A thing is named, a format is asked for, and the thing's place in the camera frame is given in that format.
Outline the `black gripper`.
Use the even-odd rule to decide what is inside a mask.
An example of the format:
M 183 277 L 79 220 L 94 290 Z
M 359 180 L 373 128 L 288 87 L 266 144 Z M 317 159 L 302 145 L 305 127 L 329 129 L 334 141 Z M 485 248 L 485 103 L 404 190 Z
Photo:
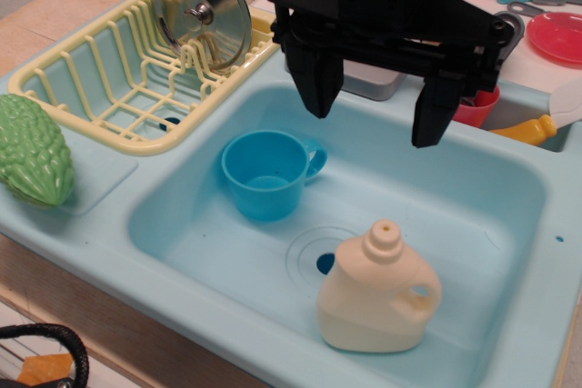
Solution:
M 282 50 L 305 108 L 317 118 L 328 116 L 343 86 L 343 59 L 426 78 L 412 128 L 417 148 L 440 142 L 463 90 L 495 86 L 501 53 L 514 34 L 465 0 L 337 0 L 336 19 L 316 17 L 305 25 L 291 22 L 292 0 L 268 1 L 276 7 L 273 29 L 281 47 L 286 31 L 316 45 L 286 43 Z

